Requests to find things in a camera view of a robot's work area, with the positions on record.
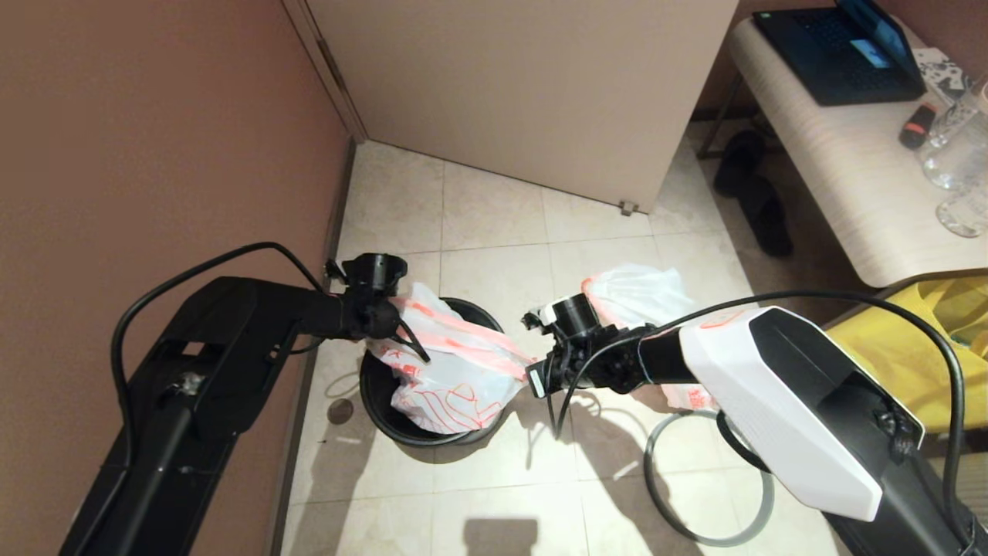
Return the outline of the beige door frame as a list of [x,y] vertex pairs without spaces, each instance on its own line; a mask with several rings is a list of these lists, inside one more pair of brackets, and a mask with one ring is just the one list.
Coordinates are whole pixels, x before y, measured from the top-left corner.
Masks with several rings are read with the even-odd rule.
[[310,4],[307,0],[281,0],[281,3],[310,57],[312,66],[322,81],[325,91],[328,92],[343,126],[357,144],[363,144],[368,140],[366,127],[361,123],[359,113],[352,98],[350,98],[329,45],[315,21]]

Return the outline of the black orange handheld device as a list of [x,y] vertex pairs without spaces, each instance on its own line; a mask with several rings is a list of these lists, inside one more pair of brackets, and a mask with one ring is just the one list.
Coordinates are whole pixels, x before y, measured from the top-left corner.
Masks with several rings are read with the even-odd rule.
[[898,140],[904,148],[910,151],[917,151],[927,142],[929,130],[936,118],[938,110],[936,106],[923,103],[915,110],[911,117],[903,124]]

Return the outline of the white red-printed plastic bag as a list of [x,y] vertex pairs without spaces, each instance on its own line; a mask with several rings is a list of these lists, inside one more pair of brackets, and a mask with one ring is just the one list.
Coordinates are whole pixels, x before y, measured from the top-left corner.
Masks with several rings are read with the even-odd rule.
[[[391,400],[421,429],[452,434],[486,427],[528,385],[525,368],[533,357],[504,332],[467,323],[428,285],[415,282],[391,302],[431,357],[428,368],[412,373],[416,387],[406,383]],[[399,362],[411,368],[405,359],[411,349],[392,339],[371,339],[367,348],[377,349],[385,376]]]

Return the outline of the clear ribbed glass bottle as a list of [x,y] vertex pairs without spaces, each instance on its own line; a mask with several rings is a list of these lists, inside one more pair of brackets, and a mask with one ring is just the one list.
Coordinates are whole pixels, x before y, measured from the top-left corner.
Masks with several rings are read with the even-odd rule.
[[930,148],[945,147],[949,139],[976,115],[988,115],[988,73],[975,81],[952,106],[936,114],[925,144]]

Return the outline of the spare white plastic bag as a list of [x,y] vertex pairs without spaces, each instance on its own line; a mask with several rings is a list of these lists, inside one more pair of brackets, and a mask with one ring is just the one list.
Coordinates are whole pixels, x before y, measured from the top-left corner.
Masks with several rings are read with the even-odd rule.
[[618,339],[631,341],[597,357],[579,386],[610,388],[626,395],[645,385],[657,385],[671,408],[719,409],[682,358],[677,330],[666,331],[663,337],[648,332],[642,341],[636,338],[645,327],[655,330],[695,309],[675,269],[625,263],[586,278],[580,291],[604,327],[602,339],[593,342],[593,351]]

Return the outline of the white black patterned card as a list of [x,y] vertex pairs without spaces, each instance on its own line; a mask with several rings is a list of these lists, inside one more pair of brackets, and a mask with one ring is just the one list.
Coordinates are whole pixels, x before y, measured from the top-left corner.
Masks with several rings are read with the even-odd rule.
[[938,47],[918,47],[912,53],[929,91],[943,104],[956,104],[970,88],[973,79]]

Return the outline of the black round trash bin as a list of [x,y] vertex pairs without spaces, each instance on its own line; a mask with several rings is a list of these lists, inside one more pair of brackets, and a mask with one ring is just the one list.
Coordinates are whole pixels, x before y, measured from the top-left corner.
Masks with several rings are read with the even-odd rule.
[[[488,330],[502,332],[502,328],[497,320],[491,316],[487,310],[470,303],[468,300],[459,298],[441,298],[455,314],[462,317],[470,324],[486,327]],[[398,368],[392,368],[391,376],[385,376],[385,362],[377,356],[377,349],[367,349],[366,355],[360,366],[360,394],[364,409],[371,421],[389,439],[394,440],[400,446],[430,448],[439,446],[467,446],[490,436],[500,425],[503,419],[503,412],[498,412],[496,416],[490,415],[486,427],[481,429],[466,430],[466,432],[455,432],[452,434],[441,434],[448,432],[442,429],[440,432],[432,432],[430,429],[421,429],[414,420],[410,419],[405,412],[393,407],[391,400],[395,392],[407,383],[409,388],[416,387],[417,376],[413,372],[420,371],[423,366],[429,367],[430,363],[424,362],[411,351],[411,355],[405,357],[409,359],[411,368],[405,370],[404,363],[399,362]]]

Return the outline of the clear glass cup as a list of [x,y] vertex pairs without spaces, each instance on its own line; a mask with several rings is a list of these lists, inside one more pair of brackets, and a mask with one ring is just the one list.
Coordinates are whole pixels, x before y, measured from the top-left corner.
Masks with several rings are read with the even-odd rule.
[[935,210],[943,228],[960,237],[978,237],[988,232],[988,183],[973,181],[960,185]]
[[947,138],[932,138],[918,158],[936,187],[960,191],[988,185],[988,123],[971,120]]

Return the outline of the beige door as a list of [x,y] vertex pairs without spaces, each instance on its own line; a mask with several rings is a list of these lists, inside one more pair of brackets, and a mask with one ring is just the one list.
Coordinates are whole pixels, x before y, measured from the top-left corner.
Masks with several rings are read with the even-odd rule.
[[651,212],[738,0],[307,0],[368,137]]

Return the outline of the dark blue laptop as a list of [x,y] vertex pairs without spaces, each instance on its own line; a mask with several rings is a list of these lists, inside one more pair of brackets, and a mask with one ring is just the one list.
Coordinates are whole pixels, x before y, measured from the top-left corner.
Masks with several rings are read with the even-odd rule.
[[903,28],[875,0],[752,19],[820,106],[905,102],[927,92]]

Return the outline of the cream striped bench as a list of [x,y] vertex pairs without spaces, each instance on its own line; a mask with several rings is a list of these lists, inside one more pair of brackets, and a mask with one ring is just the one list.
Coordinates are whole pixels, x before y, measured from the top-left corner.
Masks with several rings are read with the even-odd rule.
[[918,101],[822,107],[751,19],[726,48],[862,282],[988,273],[988,235],[943,228],[935,210],[948,191],[899,142]]

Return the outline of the black slipper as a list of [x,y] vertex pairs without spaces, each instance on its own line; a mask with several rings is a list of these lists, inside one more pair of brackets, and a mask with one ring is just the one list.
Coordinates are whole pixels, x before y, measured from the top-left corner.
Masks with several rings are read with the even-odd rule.
[[793,254],[793,240],[787,231],[786,211],[770,181],[754,175],[739,190],[740,208],[767,256],[783,258]]
[[766,141],[758,131],[744,130],[734,134],[723,149],[713,179],[717,194],[734,199],[755,175],[766,153]]

